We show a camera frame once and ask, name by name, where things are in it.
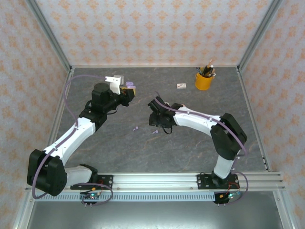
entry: gray marble surface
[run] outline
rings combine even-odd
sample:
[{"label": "gray marble surface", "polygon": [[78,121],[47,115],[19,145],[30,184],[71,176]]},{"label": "gray marble surface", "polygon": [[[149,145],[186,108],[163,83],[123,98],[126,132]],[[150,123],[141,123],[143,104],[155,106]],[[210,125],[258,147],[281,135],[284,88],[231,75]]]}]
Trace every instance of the gray marble surface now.
[{"label": "gray marble surface", "polygon": [[[93,74],[99,76],[124,75],[132,81],[137,95],[129,107],[118,107],[118,112],[108,116],[104,125],[70,157],[66,167],[85,163],[99,172],[211,172],[218,154],[212,139],[196,130],[174,126],[171,135],[162,129],[149,126],[151,113],[147,104],[158,91],[166,102],[185,104],[192,110],[211,115],[232,114],[248,136],[248,157],[236,163],[238,171],[265,170],[255,137],[254,128],[245,103],[235,68],[217,68],[217,76],[207,91],[198,90],[195,68],[88,68],[76,69],[74,76]],[[91,99],[93,86],[99,80],[80,78],[72,81],[68,104],[79,114]],[[177,83],[186,83],[186,89],[177,89]],[[73,119],[64,110],[58,137],[73,125]]]}]

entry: orange floral wallpaper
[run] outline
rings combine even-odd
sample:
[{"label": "orange floral wallpaper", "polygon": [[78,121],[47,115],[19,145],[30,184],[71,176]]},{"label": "orange floral wallpaper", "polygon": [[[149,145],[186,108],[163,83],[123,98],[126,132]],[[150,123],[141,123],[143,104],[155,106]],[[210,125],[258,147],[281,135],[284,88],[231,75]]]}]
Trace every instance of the orange floral wallpaper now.
[{"label": "orange floral wallpaper", "polygon": [[243,72],[274,171],[305,228],[305,2],[284,0]]},{"label": "orange floral wallpaper", "polygon": [[0,4],[0,222],[12,228],[28,158],[46,146],[64,67],[25,0]]},{"label": "orange floral wallpaper", "polygon": [[272,0],[38,0],[71,65],[237,65]]}]

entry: patterned wallpaper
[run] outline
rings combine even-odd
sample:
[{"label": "patterned wallpaper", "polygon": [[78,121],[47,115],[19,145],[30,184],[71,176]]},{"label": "patterned wallpaper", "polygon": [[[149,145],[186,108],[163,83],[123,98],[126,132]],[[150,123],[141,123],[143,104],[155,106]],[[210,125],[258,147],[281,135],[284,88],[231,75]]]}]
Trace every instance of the patterned wallpaper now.
[{"label": "patterned wallpaper", "polygon": [[66,72],[25,0],[0,4],[0,222],[14,223],[28,158],[46,146]]},{"label": "patterned wallpaper", "polygon": [[305,228],[305,2],[284,0],[243,72],[274,171]]},{"label": "patterned wallpaper", "polygon": [[71,65],[237,65],[272,0],[38,0]]}]

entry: white bracket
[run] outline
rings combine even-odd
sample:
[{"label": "white bracket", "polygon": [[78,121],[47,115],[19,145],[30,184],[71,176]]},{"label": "white bracket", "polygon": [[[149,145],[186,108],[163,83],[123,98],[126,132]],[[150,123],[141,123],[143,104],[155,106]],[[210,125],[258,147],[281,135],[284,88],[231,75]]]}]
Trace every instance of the white bracket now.
[{"label": "white bracket", "polygon": [[106,82],[110,82],[110,90],[113,91],[113,93],[120,94],[120,85],[123,84],[124,82],[124,76],[122,75],[114,75],[113,77],[111,76],[106,76]]}]

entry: yellow mug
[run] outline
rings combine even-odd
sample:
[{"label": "yellow mug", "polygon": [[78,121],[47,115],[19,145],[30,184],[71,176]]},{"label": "yellow mug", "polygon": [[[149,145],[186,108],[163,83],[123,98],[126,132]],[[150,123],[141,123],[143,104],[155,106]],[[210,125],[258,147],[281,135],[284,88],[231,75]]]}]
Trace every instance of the yellow mug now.
[{"label": "yellow mug", "polygon": [[214,79],[214,76],[212,76],[210,78],[206,78],[206,77],[203,77],[202,75],[200,75],[199,73],[197,73],[195,86],[199,90],[203,90],[203,91],[208,90],[213,79]]}]

